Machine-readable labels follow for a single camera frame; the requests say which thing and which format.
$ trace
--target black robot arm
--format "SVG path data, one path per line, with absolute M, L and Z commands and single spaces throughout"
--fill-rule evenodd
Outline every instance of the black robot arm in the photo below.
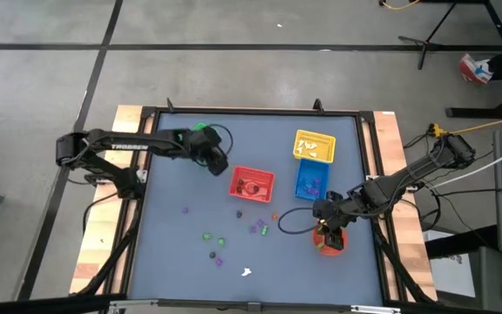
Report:
M 119 198 L 142 197 L 143 185 L 136 168 L 120 168 L 98 156 L 105 150 L 148 151 L 158 156 L 191 159 L 206 165 L 213 175 L 227 168 L 227 156 L 219 148 L 221 138 L 210 126 L 200 130 L 158 130 L 153 134 L 107 132 L 69 133 L 57 140 L 56 163 L 70 169 L 83 168 L 90 183 L 108 180 L 115 184 Z
M 459 169 L 474 162 L 475 150 L 459 135 L 445 135 L 435 143 L 425 157 L 411 163 L 393 175 L 380 176 L 348 191 L 347 198 L 329 191 L 326 200 L 313 204 L 313 216 L 319 219 L 319 232 L 325 235 L 325 245 L 343 249 L 340 228 L 357 217 L 377 217 L 400 200 L 406 188 L 440 168 Z

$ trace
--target blue table surface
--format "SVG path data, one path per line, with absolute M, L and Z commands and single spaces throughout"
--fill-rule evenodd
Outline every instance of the blue table surface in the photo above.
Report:
M 130 299 L 263 302 L 289 304 L 381 305 L 373 236 L 363 219 L 346 228 L 348 247 L 340 256 L 323 256 L 312 234 L 286 235 L 272 220 L 312 201 L 294 196 L 299 160 L 292 154 L 297 129 L 336 137 L 329 189 L 345 193 L 363 181 L 355 121 L 351 117 L 164 114 L 159 128 L 217 123 L 230 129 L 230 166 L 275 173 L 270 203 L 228 195 L 232 170 L 218 177 L 190 160 L 154 157 L 134 257 Z M 219 129 L 221 147 L 229 138 Z M 236 212 L 243 215 L 237 218 Z M 266 236 L 249 232 L 263 220 Z M 315 224 L 310 211 L 284 218 L 285 229 Z M 213 239 L 204 241 L 203 233 Z M 226 239 L 221 248 L 219 237 Z M 209 254 L 223 261 L 217 266 Z M 251 275 L 241 276 L 244 268 Z

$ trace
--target concrete floor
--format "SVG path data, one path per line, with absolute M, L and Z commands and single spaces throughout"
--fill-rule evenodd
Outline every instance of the concrete floor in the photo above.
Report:
M 502 1 L 493 4 L 502 19 Z M 0 43 L 100 43 L 112 7 L 113 0 L 0 0 Z M 375 1 L 338 0 L 125 0 L 112 42 L 401 44 L 398 35 L 427 36 L 446 8 L 419 4 L 394 12 Z M 500 44 L 484 7 L 473 5 L 459 5 L 435 41 Z M 16 286 L 57 171 L 55 139 L 71 130 L 96 54 L 0 51 L 0 193 L 6 195 L 0 205 L 0 301 L 10 300 Z M 461 56 L 430 54 L 418 71 L 417 54 L 405 52 L 110 51 L 85 129 L 110 128 L 119 104 L 164 105 L 166 97 L 176 106 L 296 108 L 309 108 L 320 98 L 329 109 L 396 112 L 405 142 L 431 122 L 450 130 L 484 122 L 447 119 L 447 106 L 491 107 L 502 101 L 502 82 L 477 86 L 460 78 Z M 465 138 L 480 153 L 492 148 L 492 130 Z M 408 161 L 423 154 L 423 143 L 406 152 Z M 488 171 L 442 192 L 492 186 Z M 82 210 L 92 193 L 67 186 L 33 297 L 67 294 Z M 473 228 L 495 222 L 493 199 L 493 194 L 451 197 Z M 434 207 L 424 193 L 417 202 L 423 212 Z M 448 204 L 439 226 L 466 230 Z

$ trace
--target wooden board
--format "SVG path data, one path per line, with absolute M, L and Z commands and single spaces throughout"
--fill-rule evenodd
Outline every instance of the wooden board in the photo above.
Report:
M 112 130 L 116 132 L 137 132 L 141 111 L 142 106 L 119 106 Z M 398 132 L 397 119 L 394 113 L 375 112 L 374 114 L 377 138 L 383 158 L 384 172 L 385 174 L 393 174 L 406 166 L 402 141 L 400 139 L 400 133 Z M 150 131 L 150 125 L 150 123 L 147 123 L 146 132 Z M 367 123 L 363 123 L 363 132 L 365 142 L 367 143 L 366 148 L 370 170 L 371 173 L 374 174 L 376 173 L 375 160 L 373 157 L 373 148 L 370 145 L 370 132 Z M 107 152 L 105 158 L 120 167 L 128 167 L 131 162 L 132 153 Z M 141 154 L 139 158 L 140 165 L 142 165 L 143 159 L 144 154 Z M 115 192 L 115 188 L 112 184 L 99 186 L 94 195 L 94 200 L 113 192 Z M 413 196 L 411 195 L 405 195 L 404 198 L 414 202 Z M 115 227 L 118 223 L 120 206 L 121 200 L 113 197 L 92 208 L 88 217 L 85 237 L 80 248 L 77 267 L 73 275 L 70 288 L 71 292 L 76 292 L 84 288 L 90 279 L 96 275 L 99 268 L 110 255 Z M 399 202 L 395 206 L 392 216 L 395 223 L 398 250 L 404 266 L 410 272 L 414 280 L 422 287 L 424 292 L 429 297 L 437 299 L 417 211 L 411 205 Z M 117 268 L 119 270 L 123 269 L 125 262 L 123 257 L 118 262 Z M 394 272 L 388 260 L 385 267 L 387 269 L 390 297 L 398 300 Z M 112 291 L 119 291 L 121 274 L 122 271 L 116 271 Z

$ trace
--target white object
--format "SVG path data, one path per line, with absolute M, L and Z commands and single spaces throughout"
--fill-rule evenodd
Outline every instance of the white object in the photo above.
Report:
M 246 267 L 246 268 L 243 269 L 243 274 L 241 274 L 241 275 L 242 276 L 247 276 L 247 275 L 249 275 L 251 273 L 252 273 L 252 271 L 249 268 Z
M 442 187 L 442 186 L 443 186 L 443 185 L 445 185 L 445 184 L 449 184 L 449 183 L 451 183 L 451 182 L 458 181 L 458 180 L 460 180 L 460 179 L 464 179 L 464 178 L 466 178 L 466 177 L 471 176 L 472 174 L 476 174 L 476 173 L 478 173 L 478 172 L 480 172 L 480 171 L 482 171 L 482 170 L 485 170 L 485 169 L 487 169 L 488 167 L 491 167 L 491 166 L 493 166 L 493 165 L 495 165 L 496 163 L 499 163 L 499 162 L 501 162 L 501 161 L 502 161 L 502 157 L 501 157 L 501 158 L 499 158 L 499 159 L 497 159 L 496 161 L 494 161 L 494 162 L 490 163 L 489 165 L 486 165 L 486 166 L 481 167 L 480 169 L 474 170 L 474 171 L 472 171 L 472 172 L 470 172 L 470 173 L 468 173 L 468 174 L 460 175 L 458 178 L 450 179 L 450 180 L 448 180 L 448 181 L 445 181 L 445 182 L 439 183 L 439 184 L 434 185 L 432 188 L 429 188 L 429 189 L 430 189 L 430 190 L 432 190 L 432 189 L 435 189 L 435 188 L 438 188 L 438 187 Z
M 447 236 L 452 235 L 434 230 L 424 232 L 426 242 Z M 432 259 L 430 265 L 435 289 L 461 296 L 476 296 L 467 254 Z

